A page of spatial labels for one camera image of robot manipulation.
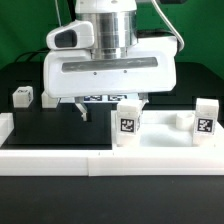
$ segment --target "table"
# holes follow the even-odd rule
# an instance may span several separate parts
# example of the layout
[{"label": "table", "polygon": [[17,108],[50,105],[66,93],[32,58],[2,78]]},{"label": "table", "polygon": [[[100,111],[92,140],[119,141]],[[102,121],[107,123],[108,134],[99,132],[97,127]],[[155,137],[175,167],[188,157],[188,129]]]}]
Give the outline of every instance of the table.
[{"label": "table", "polygon": [[[216,98],[220,101],[219,122],[224,124],[224,81],[205,66],[197,63],[177,63],[176,66],[177,86],[169,93],[150,94],[151,103],[144,109],[191,110],[195,108],[197,97]],[[28,111],[14,110],[12,107],[11,93],[21,85],[35,87],[35,102]],[[58,147],[57,141],[61,140],[63,142],[60,147],[83,146],[82,141],[85,141],[85,138],[75,145],[74,140],[71,141],[70,138],[54,139],[48,136],[49,140],[42,135],[45,130],[34,131],[34,127],[37,130],[42,127],[44,120],[49,122],[51,116],[55,120],[52,118],[48,123],[46,133],[55,130],[55,125],[52,124],[58,117],[63,117],[62,113],[66,116],[74,115],[73,122],[77,122],[80,116],[70,105],[63,105],[57,111],[40,109],[40,93],[43,90],[42,64],[15,63],[6,66],[0,71],[0,89],[2,93],[0,111],[13,112],[16,118],[16,131],[10,136],[10,141],[4,144],[2,150],[55,148]],[[95,121],[100,121],[97,120],[98,112],[101,111],[99,116],[104,116],[104,120],[99,122],[104,137],[100,138],[100,135],[96,134],[90,142],[87,142],[88,146],[91,143],[93,148],[110,148],[110,132],[106,125],[110,122],[110,117],[107,111],[114,107],[113,105],[92,106]],[[62,127],[60,132],[64,125],[66,126],[64,130],[73,130],[73,125],[69,124],[64,120],[59,122],[58,125]],[[80,121],[78,124],[80,131],[83,123]],[[33,127],[31,133],[28,128],[25,128],[26,125]],[[0,177],[1,224],[221,224],[224,222],[223,209],[224,178],[222,176]]]}]

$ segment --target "black cable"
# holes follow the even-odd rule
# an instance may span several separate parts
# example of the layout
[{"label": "black cable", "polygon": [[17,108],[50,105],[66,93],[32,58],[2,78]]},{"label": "black cable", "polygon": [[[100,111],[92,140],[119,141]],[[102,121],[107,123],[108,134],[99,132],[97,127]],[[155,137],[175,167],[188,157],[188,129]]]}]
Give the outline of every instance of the black cable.
[{"label": "black cable", "polygon": [[48,53],[49,51],[29,51],[29,52],[25,52],[25,53],[23,53],[23,54],[20,54],[15,60],[14,60],[14,62],[18,62],[18,60],[20,59],[20,58],[22,58],[23,56],[26,56],[26,55],[29,55],[29,54],[34,54],[34,53],[37,53],[37,54],[46,54],[46,53]]},{"label": "black cable", "polygon": [[73,0],[67,0],[68,3],[68,8],[69,8],[69,12],[70,12],[70,16],[72,21],[76,20],[76,15],[75,15],[75,5]]},{"label": "black cable", "polygon": [[49,48],[45,47],[45,48],[41,48],[40,50],[32,53],[27,59],[26,59],[26,62],[29,62],[30,60],[32,60],[36,55],[40,54],[40,51],[43,53],[43,51],[46,53],[49,52]]}]

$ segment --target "black surface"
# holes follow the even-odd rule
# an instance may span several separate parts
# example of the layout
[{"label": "black surface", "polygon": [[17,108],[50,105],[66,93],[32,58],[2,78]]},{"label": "black surface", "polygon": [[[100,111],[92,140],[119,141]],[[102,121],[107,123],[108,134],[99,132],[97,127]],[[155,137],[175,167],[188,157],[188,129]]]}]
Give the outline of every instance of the black surface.
[{"label": "black surface", "polygon": [[[36,89],[30,111],[14,111],[18,132],[26,129],[22,120],[32,121],[32,129],[42,126],[35,118],[43,112],[38,95],[43,90],[41,77],[38,63],[11,64],[0,72],[2,112],[13,111],[10,94],[17,86],[29,83]],[[194,109],[196,97],[204,96],[220,100],[221,120],[223,87],[223,81],[206,67],[177,63],[176,88],[150,94],[151,105],[145,109]],[[76,114],[72,110],[66,105],[45,111],[42,122],[50,115],[64,117],[63,111]],[[223,211],[223,176],[0,177],[1,224],[223,224]]]},{"label": "black surface", "polygon": [[1,177],[1,224],[222,224],[222,176]]}]

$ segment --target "cable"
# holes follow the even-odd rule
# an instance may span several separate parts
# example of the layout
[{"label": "cable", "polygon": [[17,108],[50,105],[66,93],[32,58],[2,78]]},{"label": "cable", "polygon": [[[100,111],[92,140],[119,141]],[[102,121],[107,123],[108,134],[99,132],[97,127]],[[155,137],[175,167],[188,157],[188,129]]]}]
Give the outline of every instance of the cable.
[{"label": "cable", "polygon": [[30,52],[25,52],[25,53],[23,53],[23,54],[21,54],[21,55],[19,55],[15,60],[14,60],[14,63],[15,62],[18,62],[18,60],[21,58],[21,57],[23,57],[23,56],[25,56],[25,55],[29,55],[29,54],[46,54],[46,53],[48,53],[49,51],[30,51]]},{"label": "cable", "polygon": [[30,60],[32,60],[36,55],[40,54],[41,53],[44,53],[46,51],[46,53],[49,52],[49,48],[45,47],[45,48],[41,48],[40,50],[38,51],[35,51],[33,52],[27,59],[26,59],[26,62],[29,62]]},{"label": "cable", "polygon": [[162,12],[162,10],[160,9],[160,7],[158,6],[156,0],[151,0],[155,10],[157,11],[157,13],[159,14],[159,16],[161,17],[161,19],[164,21],[164,23],[169,27],[169,29],[172,31],[172,33],[175,35],[175,37],[177,38],[177,40],[179,41],[179,51],[182,51],[184,49],[184,40],[181,37],[181,35],[177,32],[177,30],[173,27],[173,25],[171,24],[171,22],[167,19],[167,17],[164,15],[164,13]]},{"label": "cable", "polygon": [[56,13],[57,13],[57,17],[58,17],[58,24],[59,24],[59,26],[61,26],[61,17],[60,17],[60,12],[59,12],[59,8],[58,8],[58,0],[55,0],[55,8],[56,8]]},{"label": "cable", "polygon": [[74,2],[73,2],[73,0],[67,0],[67,3],[68,3],[68,9],[69,9],[69,12],[70,12],[71,19],[72,19],[72,21],[75,21],[76,20],[76,15],[75,15]]}]

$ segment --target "white plastic housing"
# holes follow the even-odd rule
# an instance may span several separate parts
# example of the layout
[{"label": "white plastic housing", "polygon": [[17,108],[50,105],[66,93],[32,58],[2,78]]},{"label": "white plastic housing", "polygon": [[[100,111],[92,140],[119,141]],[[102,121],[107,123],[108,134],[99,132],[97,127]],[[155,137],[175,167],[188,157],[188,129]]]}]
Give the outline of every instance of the white plastic housing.
[{"label": "white plastic housing", "polygon": [[[77,35],[77,45],[70,48],[58,48],[55,44],[56,35],[63,33],[68,30],[75,31]],[[47,46],[52,50],[63,50],[63,49],[80,49],[91,47],[94,43],[94,31],[92,23],[88,21],[79,21],[69,23],[67,26],[61,26],[57,29],[52,30],[47,35]]]},{"label": "white plastic housing", "polygon": [[140,39],[125,59],[155,57],[157,67],[70,71],[64,63],[91,61],[88,50],[50,52],[44,64],[44,86],[52,98],[170,91],[176,85],[175,37]]},{"label": "white plastic housing", "polygon": [[137,9],[135,0],[77,0],[76,13],[127,12]]}]

